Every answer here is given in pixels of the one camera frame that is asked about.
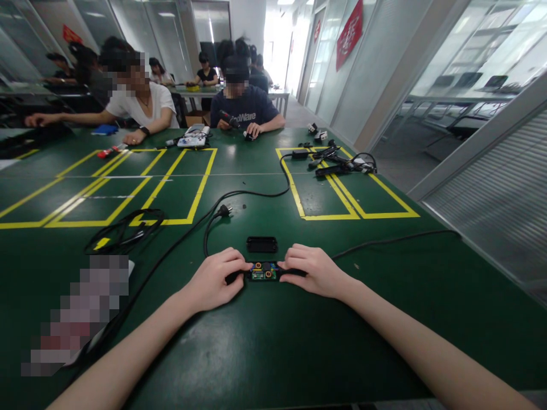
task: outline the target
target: wristwatch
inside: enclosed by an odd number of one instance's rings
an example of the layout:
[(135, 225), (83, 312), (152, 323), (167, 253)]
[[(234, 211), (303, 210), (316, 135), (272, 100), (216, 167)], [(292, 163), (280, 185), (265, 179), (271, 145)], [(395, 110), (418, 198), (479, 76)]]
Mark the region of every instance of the wristwatch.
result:
[(150, 137), (150, 131), (146, 127), (139, 127), (139, 129), (146, 134), (147, 137)]

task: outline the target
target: person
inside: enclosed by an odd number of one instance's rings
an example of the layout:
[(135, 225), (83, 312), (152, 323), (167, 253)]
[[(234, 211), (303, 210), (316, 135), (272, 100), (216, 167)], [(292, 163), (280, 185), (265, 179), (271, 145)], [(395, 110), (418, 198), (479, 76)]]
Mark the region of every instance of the person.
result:
[(260, 133), (285, 126), (285, 119), (263, 90), (249, 85), (250, 51), (243, 38), (224, 40), (217, 55), (226, 78), (226, 88), (213, 97), (211, 127), (228, 130), (231, 126), (220, 118), (220, 110), (237, 117), (241, 128), (256, 138)]
[(274, 84), (274, 81), (272, 80), (272, 77), (270, 77), (270, 73), (268, 73), (266, 71), (266, 69), (264, 68), (264, 57), (262, 56), (262, 54), (259, 54), (258, 56), (256, 56), (256, 64), (255, 64), (255, 68), (258, 70), (258, 72), (260, 72), (262, 75), (265, 75), (266, 78), (268, 79), (268, 85), (271, 87), (273, 86)]
[(116, 117), (131, 116), (140, 128), (125, 135), (123, 143), (128, 145), (138, 145), (148, 135), (166, 128), (179, 128), (171, 93), (163, 85), (146, 78), (140, 53), (103, 46), (99, 60), (114, 75), (118, 85), (104, 111), (87, 114), (37, 113), (25, 118), (25, 124), (36, 127), (71, 121), (83, 125), (101, 125), (114, 122)]
[[(200, 81), (203, 82), (205, 87), (211, 87), (218, 84), (218, 74), (214, 68), (209, 66), (209, 56), (205, 52), (199, 53), (199, 63), (201, 64), (201, 70), (198, 71), (194, 81), (186, 83), (186, 85), (197, 85)], [(211, 111), (212, 99), (201, 99), (201, 109), (204, 111)]]
[(68, 61), (64, 56), (59, 53), (49, 53), (46, 54), (46, 58), (53, 61), (60, 70), (55, 71), (53, 77), (44, 78), (43, 81), (47, 81), (51, 84), (76, 84), (74, 69), (70, 68)]
[(103, 73), (97, 53), (81, 43), (71, 42), (70, 53), (76, 58), (75, 78), (78, 84), (86, 85), (91, 95), (103, 107), (108, 105), (114, 88), (112, 79)]
[(174, 85), (173, 78), (171, 77), (171, 74), (169, 74), (160, 64), (160, 61), (157, 58), (150, 58), (148, 60), (148, 64), (150, 65), (150, 68), (152, 69), (152, 75), (150, 76), (150, 80), (155, 82), (156, 84), (162, 84), (162, 85)]
[[(450, 342), (343, 272), (322, 249), (294, 244), (279, 265), (307, 273), (305, 277), (284, 274), (280, 282), (337, 299), (357, 312), (445, 407), (538, 410)], [(226, 277), (251, 268), (252, 264), (233, 248), (209, 256), (186, 286), (82, 374), (48, 409), (121, 408), (143, 373), (187, 320), (230, 302), (243, 289), (242, 274), (230, 285)]]

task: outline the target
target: blue object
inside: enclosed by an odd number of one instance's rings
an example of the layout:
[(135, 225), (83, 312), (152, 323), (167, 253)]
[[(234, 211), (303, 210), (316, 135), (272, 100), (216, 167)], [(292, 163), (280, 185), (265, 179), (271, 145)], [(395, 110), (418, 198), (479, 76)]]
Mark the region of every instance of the blue object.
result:
[(118, 127), (116, 125), (106, 125), (102, 124), (93, 130), (91, 135), (112, 135), (118, 132)]

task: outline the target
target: red object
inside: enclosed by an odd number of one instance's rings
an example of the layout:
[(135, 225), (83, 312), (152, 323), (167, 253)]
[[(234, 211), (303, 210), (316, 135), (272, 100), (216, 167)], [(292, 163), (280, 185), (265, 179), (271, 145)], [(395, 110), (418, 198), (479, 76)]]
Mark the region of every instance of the red object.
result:
[(353, 51), (353, 47), (363, 34), (363, 0), (359, 0), (353, 9), (342, 34), (336, 42), (336, 71), (342, 67), (344, 61)]
[(66, 24), (63, 24), (63, 38), (67, 43), (76, 42), (82, 44), (83, 41), (78, 34), (73, 32)]
[(313, 33), (313, 42), (315, 43), (319, 38), (319, 33), (321, 32), (321, 20), (317, 22), (317, 27), (315, 27), (315, 33)]
[(109, 148), (107, 150), (104, 150), (104, 151), (101, 151), (99, 154), (97, 154), (97, 156), (99, 158), (106, 158), (108, 157), (110, 154), (112, 154), (113, 152), (120, 152), (120, 149), (117, 147), (117, 146), (112, 146), (112, 148)]

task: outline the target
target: white t-shirt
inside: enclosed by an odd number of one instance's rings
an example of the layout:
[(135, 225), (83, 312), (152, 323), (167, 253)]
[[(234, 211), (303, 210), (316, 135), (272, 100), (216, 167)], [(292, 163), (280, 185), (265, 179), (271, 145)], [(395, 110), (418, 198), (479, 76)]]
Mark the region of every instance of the white t-shirt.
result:
[(131, 117), (140, 126), (148, 126), (151, 122), (161, 118), (161, 109), (164, 107), (173, 111), (169, 128), (180, 128), (177, 122), (177, 111), (171, 98), (171, 93), (163, 85), (150, 82), (150, 101), (152, 103), (152, 116), (147, 117), (138, 103), (137, 97), (129, 91), (121, 89), (112, 93), (106, 110), (116, 117)]
[(160, 76), (154, 74), (152, 70), (150, 70), (150, 79), (155, 82), (156, 84), (166, 83), (166, 84), (173, 84), (173, 78), (171, 77), (171, 74), (169, 74), (167, 71), (165, 71), (161, 78)]

